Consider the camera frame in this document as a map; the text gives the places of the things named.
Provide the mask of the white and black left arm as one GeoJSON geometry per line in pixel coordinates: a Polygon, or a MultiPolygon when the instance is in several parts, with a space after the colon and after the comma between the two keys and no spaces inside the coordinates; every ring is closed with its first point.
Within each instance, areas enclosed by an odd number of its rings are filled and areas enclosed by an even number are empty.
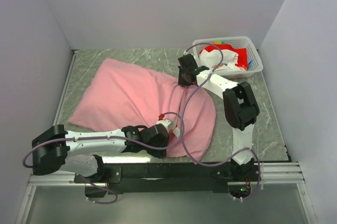
{"type": "Polygon", "coordinates": [[[142,150],[155,158],[166,156],[172,121],[159,120],[153,126],[125,126],[106,132],[66,131],[62,124],[52,126],[32,141],[32,165],[35,176],[56,171],[77,173],[91,182],[101,182],[107,169],[99,153],[138,153],[142,150]]]}

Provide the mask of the pink pillowcase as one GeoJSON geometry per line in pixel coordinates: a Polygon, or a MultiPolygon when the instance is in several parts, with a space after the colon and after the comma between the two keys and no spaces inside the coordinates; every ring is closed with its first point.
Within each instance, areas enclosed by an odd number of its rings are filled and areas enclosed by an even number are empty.
{"type": "Polygon", "coordinates": [[[127,125],[152,126],[162,113],[184,116],[184,143],[168,149],[170,158],[190,152],[202,159],[211,143],[216,109],[204,89],[181,87],[177,79],[151,69],[105,59],[84,92],[69,123],[93,131],[127,125]]]}

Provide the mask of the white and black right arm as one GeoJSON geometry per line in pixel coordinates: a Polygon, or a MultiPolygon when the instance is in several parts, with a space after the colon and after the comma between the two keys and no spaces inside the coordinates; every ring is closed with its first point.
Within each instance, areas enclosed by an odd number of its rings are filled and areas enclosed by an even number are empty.
{"type": "Polygon", "coordinates": [[[225,79],[206,66],[198,66],[192,54],[178,58],[180,86],[203,87],[223,100],[224,114],[233,132],[233,154],[228,177],[247,178],[254,167],[253,129],[260,109],[248,82],[225,79]]]}

